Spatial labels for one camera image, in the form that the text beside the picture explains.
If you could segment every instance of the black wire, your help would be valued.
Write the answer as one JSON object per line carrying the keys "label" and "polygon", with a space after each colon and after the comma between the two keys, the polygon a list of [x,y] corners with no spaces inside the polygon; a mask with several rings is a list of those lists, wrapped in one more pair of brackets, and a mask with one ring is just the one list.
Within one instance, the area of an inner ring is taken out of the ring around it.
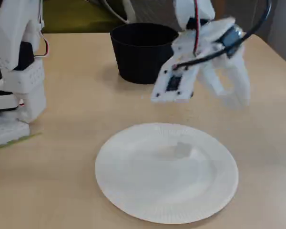
{"label": "black wire", "polygon": [[246,41],[249,37],[251,37],[253,34],[255,34],[260,28],[261,26],[264,24],[264,22],[268,19],[268,16],[271,12],[271,8],[272,8],[272,2],[271,0],[266,0],[266,10],[263,13],[261,19],[257,22],[257,24],[251,29],[249,30],[248,33],[246,33],[242,38],[240,38],[239,40],[237,40],[236,42],[234,42],[233,44],[229,45],[228,47],[222,49],[221,51],[218,51],[214,54],[208,55],[204,58],[200,58],[197,60],[193,60],[193,61],[188,61],[188,62],[184,62],[184,63],[179,63],[174,67],[174,70],[177,70],[178,68],[181,67],[186,67],[186,66],[193,66],[196,64],[200,64],[200,63],[204,63],[207,61],[210,61],[214,58],[217,58],[223,54],[226,54],[227,52],[229,52],[230,50],[232,50],[235,47],[238,47],[239,45],[241,45],[244,41]]}

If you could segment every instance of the wooden table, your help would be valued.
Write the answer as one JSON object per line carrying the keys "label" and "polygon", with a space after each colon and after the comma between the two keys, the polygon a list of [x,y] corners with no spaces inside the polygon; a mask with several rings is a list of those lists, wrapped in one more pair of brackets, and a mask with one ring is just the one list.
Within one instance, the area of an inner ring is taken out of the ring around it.
{"label": "wooden table", "polygon": [[[108,34],[47,38],[48,107],[31,125],[42,134],[0,149],[0,229],[286,229],[286,62],[261,39],[246,45],[251,105],[231,111],[199,83],[188,104],[151,103],[151,85],[118,76]],[[102,195],[94,177],[100,147],[150,122],[204,130],[231,151],[240,183],[223,211],[198,223],[157,225]]]}

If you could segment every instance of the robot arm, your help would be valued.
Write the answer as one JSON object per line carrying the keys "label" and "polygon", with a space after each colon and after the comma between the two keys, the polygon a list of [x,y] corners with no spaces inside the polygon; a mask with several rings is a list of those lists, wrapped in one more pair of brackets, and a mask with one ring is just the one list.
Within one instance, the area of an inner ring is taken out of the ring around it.
{"label": "robot arm", "polygon": [[[213,96],[221,99],[229,108],[248,105],[250,82],[243,60],[243,45],[200,64],[176,67],[212,55],[239,40],[241,32],[235,25],[235,19],[213,21],[215,11],[210,0],[175,0],[175,11],[180,26],[186,31],[173,42],[174,56],[163,65],[159,73],[152,101],[189,100],[198,79]],[[232,89],[224,89],[215,68],[223,69],[233,85]]]}
{"label": "robot arm", "polygon": [[0,69],[12,71],[18,66],[21,42],[40,42],[42,1],[4,0],[0,7]]}
{"label": "robot arm", "polygon": [[42,58],[38,50],[42,0],[3,0],[0,6],[0,145],[30,134],[45,109]]}

